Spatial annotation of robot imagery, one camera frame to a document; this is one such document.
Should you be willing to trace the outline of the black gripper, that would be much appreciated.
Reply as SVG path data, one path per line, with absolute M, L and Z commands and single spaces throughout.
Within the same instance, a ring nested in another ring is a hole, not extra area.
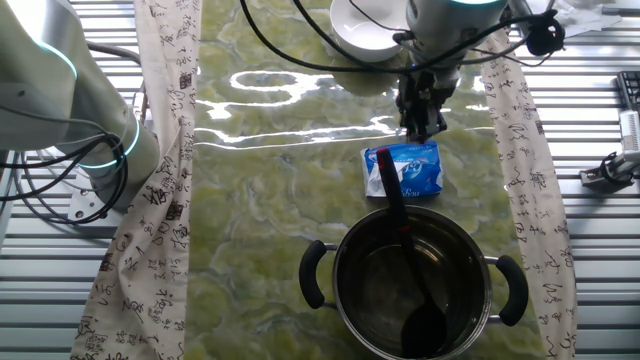
M 422 106 L 432 105 L 435 108 L 427 114 L 425 139 L 429 140 L 446 130 L 446 121 L 440 111 L 453 95 L 457 82 L 456 77 L 438 79 L 436 74 L 428 71 L 399 76 L 397 107 L 400 114 L 404 115 L 407 142 L 424 143 L 421 121 L 410 111 Z

